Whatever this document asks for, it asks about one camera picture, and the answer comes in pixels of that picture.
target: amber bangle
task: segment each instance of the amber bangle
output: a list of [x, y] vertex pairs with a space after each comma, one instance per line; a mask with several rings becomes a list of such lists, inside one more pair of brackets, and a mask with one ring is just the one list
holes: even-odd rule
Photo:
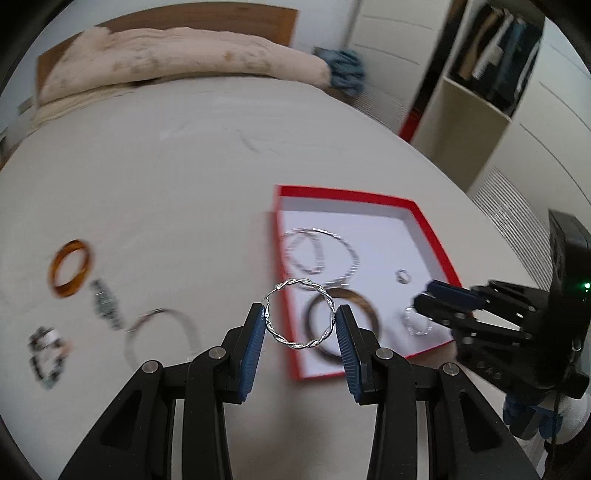
[[[367, 301], [365, 297], [361, 296], [359, 293], [353, 290], [341, 287], [329, 288], [328, 290], [326, 290], [326, 293], [328, 293], [328, 295], [330, 295], [334, 299], [349, 300], [355, 305], [357, 305], [360, 309], [362, 309], [371, 324], [371, 329], [375, 337], [379, 338], [378, 315], [376, 314], [374, 308], [371, 306], [371, 304]], [[324, 297], [322, 295], [317, 295], [312, 299], [312, 301], [308, 305], [308, 309], [306, 310], [306, 315], [304, 317], [304, 331], [306, 333], [308, 340], [314, 338], [314, 332], [312, 332], [312, 310], [317, 304], [319, 304], [323, 300]], [[327, 362], [342, 362], [340, 355], [335, 355], [334, 353], [329, 352], [322, 345], [319, 345], [316, 348], [316, 352], [318, 352], [318, 354]]]
[[[80, 271], [72, 278], [68, 283], [63, 285], [56, 284], [57, 271], [59, 270], [61, 263], [64, 259], [72, 252], [77, 250], [84, 250], [84, 262]], [[86, 277], [92, 269], [92, 252], [90, 246], [82, 240], [72, 240], [65, 244], [58, 250], [49, 267], [49, 286], [53, 290], [53, 293], [61, 299], [74, 295], [82, 287]]]

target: blue cloth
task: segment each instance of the blue cloth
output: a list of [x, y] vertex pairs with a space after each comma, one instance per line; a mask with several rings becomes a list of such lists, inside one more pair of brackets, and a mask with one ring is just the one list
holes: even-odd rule
[[332, 87], [350, 97], [357, 97], [363, 92], [365, 70], [353, 50], [320, 50], [316, 55], [329, 65]]
[[[554, 426], [554, 411], [549, 410], [544, 407], [540, 407], [539, 405], [525, 405], [523, 403], [519, 403], [510, 395], [505, 397], [505, 404], [503, 405], [503, 422], [507, 426], [511, 426], [514, 420], [523, 415], [528, 410], [535, 410], [543, 415], [540, 424], [538, 425], [538, 430], [540, 432], [540, 436], [545, 439], [549, 440], [552, 438], [552, 429]], [[556, 433], [560, 431], [562, 427], [563, 417], [559, 413], [556, 417]]]

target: wooden headboard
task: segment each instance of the wooden headboard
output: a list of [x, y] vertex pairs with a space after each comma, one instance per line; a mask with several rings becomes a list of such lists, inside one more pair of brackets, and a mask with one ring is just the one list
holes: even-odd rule
[[[202, 2], [150, 8], [113, 18], [98, 26], [108, 27], [112, 32], [133, 28], [166, 30], [174, 27], [229, 31], [257, 35], [279, 45], [289, 46], [297, 14], [297, 10], [271, 5]], [[80, 34], [64, 40], [37, 57], [37, 95], [53, 67], [78, 35]]]

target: white wall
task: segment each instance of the white wall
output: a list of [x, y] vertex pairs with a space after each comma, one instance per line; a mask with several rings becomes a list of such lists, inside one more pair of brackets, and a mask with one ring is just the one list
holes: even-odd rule
[[[311, 51], [314, 46], [340, 48], [345, 42], [357, 0], [256, 0], [300, 11], [292, 47]], [[74, 0], [37, 37], [0, 95], [0, 132], [13, 123], [18, 105], [34, 94], [35, 60], [52, 46], [111, 18], [138, 10], [190, 0]]]
[[492, 167], [546, 225], [552, 208], [577, 216], [591, 230], [591, 74], [551, 21], [513, 122], [469, 195]]

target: shelf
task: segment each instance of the shelf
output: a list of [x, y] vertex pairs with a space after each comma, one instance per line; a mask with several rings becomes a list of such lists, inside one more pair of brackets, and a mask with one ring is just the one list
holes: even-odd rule
[[493, 112], [497, 113], [498, 115], [500, 115], [501, 117], [503, 117], [505, 120], [507, 120], [508, 123], [511, 123], [511, 117], [509, 115], [507, 115], [506, 113], [501, 112], [496, 106], [494, 106], [492, 103], [487, 102], [486, 100], [484, 100], [484, 98], [478, 96], [477, 94], [475, 94], [474, 92], [472, 92], [471, 90], [467, 89], [466, 87], [460, 85], [457, 82], [454, 82], [451, 78], [449, 77], [444, 77], [443, 81], [446, 82], [448, 85], [451, 85], [459, 90], [461, 90], [462, 92], [464, 92], [467, 95], [470, 95], [471, 97], [475, 98], [477, 101], [479, 101], [480, 103], [486, 105], [489, 109], [491, 109]]

